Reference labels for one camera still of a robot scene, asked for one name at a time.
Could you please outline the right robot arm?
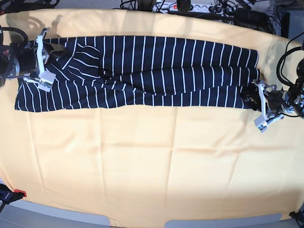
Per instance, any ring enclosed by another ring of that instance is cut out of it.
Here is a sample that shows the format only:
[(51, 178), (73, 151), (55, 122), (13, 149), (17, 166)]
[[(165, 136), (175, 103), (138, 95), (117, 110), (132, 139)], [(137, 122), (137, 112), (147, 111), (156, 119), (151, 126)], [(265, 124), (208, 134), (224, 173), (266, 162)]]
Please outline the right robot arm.
[[(23, 37), (21, 43), (4, 45), (4, 31), (18, 33)], [(45, 66), (66, 54), (66, 48), (61, 44), (52, 44), (45, 41), (48, 28), (42, 29), (41, 33), (31, 43), (27, 34), (11, 27), (0, 28), (0, 86), (5, 81), (22, 78), (27, 83), (33, 83), (39, 89), (49, 92), (55, 74), (46, 71)]]

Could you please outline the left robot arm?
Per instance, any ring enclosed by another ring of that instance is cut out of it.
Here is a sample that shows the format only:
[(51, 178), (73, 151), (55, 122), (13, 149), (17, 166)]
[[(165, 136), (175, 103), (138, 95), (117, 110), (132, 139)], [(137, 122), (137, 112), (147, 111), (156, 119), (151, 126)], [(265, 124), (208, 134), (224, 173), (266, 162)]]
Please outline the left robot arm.
[(304, 117), (304, 44), (294, 44), (303, 35), (287, 43), (276, 65), (275, 75), (282, 88), (255, 79), (240, 93), (242, 101), (249, 102), (249, 108), (259, 111), (267, 123), (284, 117)]

